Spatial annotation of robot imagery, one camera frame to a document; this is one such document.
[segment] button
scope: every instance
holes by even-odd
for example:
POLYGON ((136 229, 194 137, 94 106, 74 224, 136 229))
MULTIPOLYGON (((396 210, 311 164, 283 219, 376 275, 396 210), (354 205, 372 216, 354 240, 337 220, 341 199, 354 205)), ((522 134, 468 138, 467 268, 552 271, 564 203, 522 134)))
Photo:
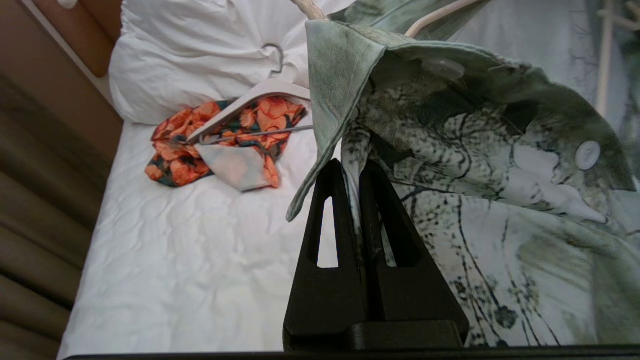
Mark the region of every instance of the button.
POLYGON ((595 141, 586 141, 575 152, 575 164, 580 170, 589 170, 596 165, 600 158, 600 144, 595 141))

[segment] white pillow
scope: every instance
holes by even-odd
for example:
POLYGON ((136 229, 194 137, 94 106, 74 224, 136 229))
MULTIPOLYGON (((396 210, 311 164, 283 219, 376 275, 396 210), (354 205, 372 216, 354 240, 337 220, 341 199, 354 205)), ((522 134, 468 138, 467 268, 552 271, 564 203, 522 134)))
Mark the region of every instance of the white pillow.
MULTIPOLYGON (((315 0, 339 11, 354 0, 315 0)), ((306 17, 290 0, 125 0, 111 56, 114 105, 130 122, 160 124, 184 106, 242 96, 279 79, 308 87, 306 17)))

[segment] floral garment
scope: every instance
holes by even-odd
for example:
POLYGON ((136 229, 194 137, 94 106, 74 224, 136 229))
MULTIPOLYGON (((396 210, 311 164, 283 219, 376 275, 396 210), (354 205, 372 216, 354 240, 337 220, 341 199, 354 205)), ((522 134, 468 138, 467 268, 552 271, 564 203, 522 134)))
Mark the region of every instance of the floral garment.
MULTIPOLYGON (((213 175, 187 138, 227 107, 229 102, 207 102, 195 109, 184 109, 158 125, 151 141, 156 154, 145 173, 151 180, 172 188, 193 183, 213 175)), ((251 147, 264 160, 264 175, 269 185, 277 188, 280 178, 275 161, 284 151, 290 133, 253 136, 252 133, 294 127, 303 117, 305 108, 280 97, 268 97, 251 104, 240 115, 225 124, 212 136, 232 138, 221 142, 227 147, 251 147)))

